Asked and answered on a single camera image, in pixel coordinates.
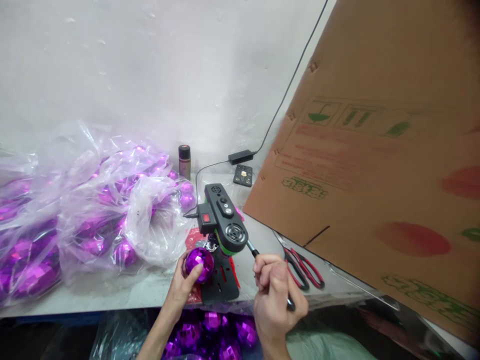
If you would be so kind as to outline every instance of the scissor blade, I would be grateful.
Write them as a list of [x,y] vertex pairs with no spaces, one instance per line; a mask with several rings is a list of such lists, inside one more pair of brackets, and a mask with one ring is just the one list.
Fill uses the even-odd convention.
[[281,244],[284,248],[286,248],[286,247],[287,247],[287,243],[286,243],[285,240],[282,238],[282,236],[281,236],[278,232],[276,232],[275,230],[272,229],[272,231],[273,231],[273,233],[275,234],[276,239],[280,242],[280,244]]

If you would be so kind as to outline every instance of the red scissors handle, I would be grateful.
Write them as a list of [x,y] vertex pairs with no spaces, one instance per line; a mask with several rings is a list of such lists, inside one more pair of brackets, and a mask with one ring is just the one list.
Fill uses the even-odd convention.
[[[302,291],[307,291],[308,289],[310,289],[310,285],[309,285],[309,282],[307,281],[307,279],[305,278],[305,276],[302,274],[302,271],[299,269],[299,266],[302,266],[301,263],[297,264],[295,262],[294,259],[296,259],[296,257],[294,255],[292,255],[292,253],[290,252],[290,250],[288,250],[286,247],[283,248],[283,250],[285,250],[285,262],[287,264],[287,267],[288,267],[288,271],[290,272],[290,275],[291,277],[293,278],[293,281],[295,282],[295,284],[298,286],[298,288]],[[292,270],[290,269],[290,266],[288,266],[288,264],[290,264],[293,269],[295,270],[296,274],[298,275],[298,277],[300,278],[301,282],[298,281],[297,277],[294,276],[294,274],[292,273]]]
[[[313,264],[310,262],[310,260],[308,260],[305,256],[303,256],[302,254],[299,254],[293,248],[290,249],[290,250],[291,250],[291,253],[293,254],[293,256],[296,257],[296,259],[298,260],[298,265],[300,265],[300,268],[303,270],[306,277],[311,281],[313,286],[315,286],[318,289],[323,289],[325,287],[325,281],[324,281],[324,278],[322,277],[322,275],[320,275],[317,268],[315,266],[313,266]],[[317,279],[314,278],[314,276],[309,271],[309,269],[307,269],[307,266],[316,275],[318,281],[317,281]]]

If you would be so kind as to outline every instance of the spray can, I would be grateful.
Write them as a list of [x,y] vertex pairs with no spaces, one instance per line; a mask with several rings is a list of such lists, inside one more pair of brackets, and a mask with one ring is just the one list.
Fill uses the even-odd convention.
[[178,147],[178,173],[190,180],[190,146],[188,145]]

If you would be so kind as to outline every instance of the remote control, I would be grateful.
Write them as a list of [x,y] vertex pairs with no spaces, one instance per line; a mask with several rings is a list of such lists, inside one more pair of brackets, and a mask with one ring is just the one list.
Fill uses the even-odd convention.
[[252,173],[253,169],[250,166],[240,165],[236,166],[233,182],[235,184],[252,187]]

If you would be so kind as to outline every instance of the white wall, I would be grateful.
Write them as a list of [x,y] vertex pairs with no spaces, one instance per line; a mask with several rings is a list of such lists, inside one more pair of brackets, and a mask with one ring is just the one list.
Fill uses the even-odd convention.
[[[334,3],[327,3],[277,120]],[[324,0],[3,0],[0,148],[34,150],[42,132],[82,119],[172,153],[190,144],[196,166],[256,150],[323,6]]]

